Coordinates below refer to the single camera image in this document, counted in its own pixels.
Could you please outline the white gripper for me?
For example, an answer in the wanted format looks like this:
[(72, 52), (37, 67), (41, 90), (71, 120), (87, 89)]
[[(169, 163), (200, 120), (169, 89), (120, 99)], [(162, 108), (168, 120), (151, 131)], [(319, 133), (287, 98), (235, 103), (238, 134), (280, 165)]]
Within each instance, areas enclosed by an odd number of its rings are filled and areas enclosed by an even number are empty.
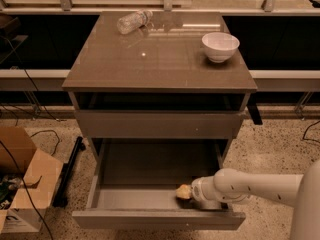
[(176, 189), (176, 196), (182, 200), (193, 198), (200, 209), (220, 209), (219, 192), (214, 185), (214, 177), (195, 179), (191, 186), (182, 184)]

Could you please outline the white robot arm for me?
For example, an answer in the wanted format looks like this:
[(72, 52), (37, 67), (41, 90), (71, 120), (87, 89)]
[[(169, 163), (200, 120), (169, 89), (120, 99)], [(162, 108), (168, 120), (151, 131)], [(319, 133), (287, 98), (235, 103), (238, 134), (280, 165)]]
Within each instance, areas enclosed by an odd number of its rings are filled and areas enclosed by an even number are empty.
[(238, 203), (257, 196), (294, 209), (290, 240), (320, 240), (320, 161), (304, 174), (250, 174), (231, 168), (196, 178), (176, 190), (182, 200)]

